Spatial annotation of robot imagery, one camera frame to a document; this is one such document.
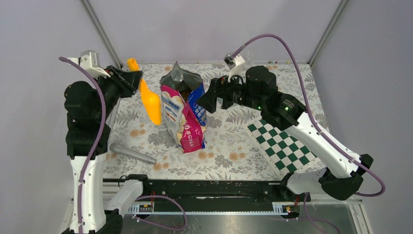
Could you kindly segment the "pink pet food bag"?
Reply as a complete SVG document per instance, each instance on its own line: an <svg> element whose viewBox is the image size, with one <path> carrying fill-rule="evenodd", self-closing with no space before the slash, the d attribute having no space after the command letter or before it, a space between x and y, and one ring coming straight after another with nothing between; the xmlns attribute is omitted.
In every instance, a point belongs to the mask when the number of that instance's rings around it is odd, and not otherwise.
<svg viewBox="0 0 413 234"><path fill-rule="evenodd" d="M176 62L159 83L163 120L177 146L184 153L205 148L207 115L205 108L197 104L205 93L201 76Z"/></svg>

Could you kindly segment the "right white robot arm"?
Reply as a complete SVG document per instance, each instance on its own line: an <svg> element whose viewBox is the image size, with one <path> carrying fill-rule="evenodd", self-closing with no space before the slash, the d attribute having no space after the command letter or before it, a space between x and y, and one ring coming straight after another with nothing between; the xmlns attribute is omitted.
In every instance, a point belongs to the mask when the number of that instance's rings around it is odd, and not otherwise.
<svg viewBox="0 0 413 234"><path fill-rule="evenodd" d="M239 75L213 78L197 104L214 113L219 98L224 110L238 104L260 111L266 123L300 141L325 164L323 170L285 175L279 188L284 200L291 201L303 193L347 200L360 189L372 157L352 152L312 122L304 104L278 90L276 75L266 67L250 67L245 78Z"/></svg>

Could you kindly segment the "orange plastic scoop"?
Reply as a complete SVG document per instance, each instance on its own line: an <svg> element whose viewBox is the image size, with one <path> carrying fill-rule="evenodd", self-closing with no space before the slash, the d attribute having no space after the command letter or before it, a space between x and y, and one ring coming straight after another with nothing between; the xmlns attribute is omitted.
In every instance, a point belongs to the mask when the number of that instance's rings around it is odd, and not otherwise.
<svg viewBox="0 0 413 234"><path fill-rule="evenodd" d="M139 81L138 91L141 96L142 104L146 110L149 119L155 125L162 123L161 99L158 94L152 92L143 77Z"/></svg>

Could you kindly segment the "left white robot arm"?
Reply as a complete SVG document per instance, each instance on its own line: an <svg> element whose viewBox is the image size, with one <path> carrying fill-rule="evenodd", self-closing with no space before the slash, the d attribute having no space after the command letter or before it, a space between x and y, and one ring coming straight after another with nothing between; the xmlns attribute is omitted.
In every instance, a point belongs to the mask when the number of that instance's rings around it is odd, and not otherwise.
<svg viewBox="0 0 413 234"><path fill-rule="evenodd" d="M109 77L95 79L99 91L85 81L76 81L65 92L67 110L67 154L74 178L74 209L66 234L119 234L119 208L104 209L103 162L108 151L111 127L106 120L121 98L137 91L142 71L106 67Z"/></svg>

